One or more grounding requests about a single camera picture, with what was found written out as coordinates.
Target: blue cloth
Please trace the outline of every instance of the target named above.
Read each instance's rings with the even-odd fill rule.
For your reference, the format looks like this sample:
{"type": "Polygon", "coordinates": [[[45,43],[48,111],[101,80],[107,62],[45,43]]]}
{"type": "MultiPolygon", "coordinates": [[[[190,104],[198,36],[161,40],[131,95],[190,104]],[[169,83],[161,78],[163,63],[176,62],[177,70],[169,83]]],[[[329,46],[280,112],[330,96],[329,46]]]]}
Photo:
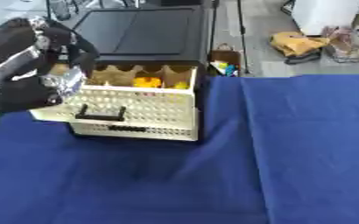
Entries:
{"type": "Polygon", "coordinates": [[[359,223],[359,75],[243,80],[271,224],[359,223]]]}
{"type": "Polygon", "coordinates": [[[75,138],[0,120],[0,224],[265,224],[242,84],[217,78],[203,143],[75,138]]]}

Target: small container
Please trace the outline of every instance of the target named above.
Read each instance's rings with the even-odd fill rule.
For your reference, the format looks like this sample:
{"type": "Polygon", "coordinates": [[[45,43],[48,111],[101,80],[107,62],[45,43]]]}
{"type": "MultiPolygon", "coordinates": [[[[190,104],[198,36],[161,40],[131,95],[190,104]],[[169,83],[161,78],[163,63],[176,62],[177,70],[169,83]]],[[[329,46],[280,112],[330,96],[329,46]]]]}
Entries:
{"type": "Polygon", "coordinates": [[[50,8],[59,21],[71,18],[71,12],[67,0],[50,0],[50,8]]]}

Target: white plastic basket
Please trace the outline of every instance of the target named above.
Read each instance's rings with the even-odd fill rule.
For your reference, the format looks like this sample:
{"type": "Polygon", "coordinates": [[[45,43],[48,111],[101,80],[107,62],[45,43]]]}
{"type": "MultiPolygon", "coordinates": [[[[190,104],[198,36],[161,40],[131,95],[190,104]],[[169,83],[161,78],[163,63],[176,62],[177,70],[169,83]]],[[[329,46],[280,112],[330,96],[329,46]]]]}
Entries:
{"type": "MultiPolygon", "coordinates": [[[[197,132],[194,95],[197,68],[193,67],[189,72],[188,89],[85,85],[77,95],[66,99],[59,106],[34,109],[31,112],[38,120],[71,123],[78,130],[75,132],[81,135],[158,138],[153,137],[154,134],[150,131],[153,129],[172,130],[173,133],[177,133],[175,130],[189,130],[194,133],[197,132]],[[123,119],[116,120],[120,114],[123,119]],[[121,131],[110,131],[108,134],[96,129],[88,133],[89,127],[98,127],[94,125],[144,127],[148,131],[142,134],[133,131],[133,136],[121,131]]],[[[135,72],[129,73],[133,79],[135,72]]],[[[163,75],[175,73],[167,67],[163,75]]],[[[175,79],[164,82],[163,85],[172,86],[173,80],[175,79]]],[[[159,136],[178,140],[191,140],[195,137],[194,134],[159,136]]]]}
{"type": "Polygon", "coordinates": [[[197,111],[194,111],[196,122],[191,129],[170,129],[158,127],[130,127],[108,124],[70,123],[76,135],[99,137],[136,137],[179,141],[197,141],[199,129],[197,111]]]}

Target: gray floor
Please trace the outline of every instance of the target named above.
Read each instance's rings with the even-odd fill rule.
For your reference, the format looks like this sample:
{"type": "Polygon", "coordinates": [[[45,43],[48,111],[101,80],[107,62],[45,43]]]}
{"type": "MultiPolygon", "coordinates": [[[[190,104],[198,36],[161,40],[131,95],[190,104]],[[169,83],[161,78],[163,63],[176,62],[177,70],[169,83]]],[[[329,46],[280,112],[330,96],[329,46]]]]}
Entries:
{"type": "MultiPolygon", "coordinates": [[[[323,55],[320,61],[288,66],[268,40],[275,32],[297,31],[292,19],[280,11],[285,0],[243,0],[246,43],[253,76],[287,77],[300,74],[359,74],[359,63],[339,64],[323,55]]],[[[236,0],[222,0],[217,42],[229,42],[241,50],[236,0]]]]}
{"type": "MultiPolygon", "coordinates": [[[[241,51],[236,0],[221,0],[218,10],[216,45],[229,43],[241,51]]],[[[290,17],[279,10],[285,0],[242,0],[247,28],[246,43],[252,76],[288,77],[299,74],[359,74],[359,63],[338,64],[327,55],[322,60],[297,66],[287,66],[282,56],[272,49],[268,40],[275,32],[296,31],[290,17]]],[[[45,15],[44,0],[24,3],[20,0],[0,0],[0,23],[7,18],[45,15]]]]}

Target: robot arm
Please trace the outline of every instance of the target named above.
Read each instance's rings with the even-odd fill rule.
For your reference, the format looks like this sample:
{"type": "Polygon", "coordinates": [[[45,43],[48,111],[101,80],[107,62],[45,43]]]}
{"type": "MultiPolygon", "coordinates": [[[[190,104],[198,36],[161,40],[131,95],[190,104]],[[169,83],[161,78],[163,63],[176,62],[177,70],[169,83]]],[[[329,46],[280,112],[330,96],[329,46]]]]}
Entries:
{"type": "Polygon", "coordinates": [[[97,57],[93,45],[56,21],[14,18],[0,25],[0,113],[61,104],[92,74],[97,57]],[[71,69],[48,74],[64,47],[71,69]]]}

